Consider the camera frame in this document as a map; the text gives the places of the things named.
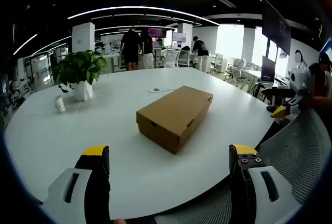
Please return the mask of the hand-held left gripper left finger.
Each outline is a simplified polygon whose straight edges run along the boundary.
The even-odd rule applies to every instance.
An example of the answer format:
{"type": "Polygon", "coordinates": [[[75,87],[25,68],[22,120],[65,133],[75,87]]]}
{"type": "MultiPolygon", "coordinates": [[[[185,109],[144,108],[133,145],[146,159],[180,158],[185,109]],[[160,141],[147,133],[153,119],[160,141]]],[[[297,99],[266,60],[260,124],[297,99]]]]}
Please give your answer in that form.
{"type": "Polygon", "coordinates": [[[109,192],[109,147],[92,147],[49,186],[41,209],[53,222],[110,222],[109,192]]]}

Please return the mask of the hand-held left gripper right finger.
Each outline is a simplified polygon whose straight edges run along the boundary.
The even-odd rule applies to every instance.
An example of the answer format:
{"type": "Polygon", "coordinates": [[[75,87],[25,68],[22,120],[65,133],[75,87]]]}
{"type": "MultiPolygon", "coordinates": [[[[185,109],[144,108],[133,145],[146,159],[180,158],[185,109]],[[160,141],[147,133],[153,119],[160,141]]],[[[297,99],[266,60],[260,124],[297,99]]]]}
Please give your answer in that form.
{"type": "Polygon", "coordinates": [[[301,205],[288,180],[249,146],[229,146],[232,222],[288,222],[301,205]]]}

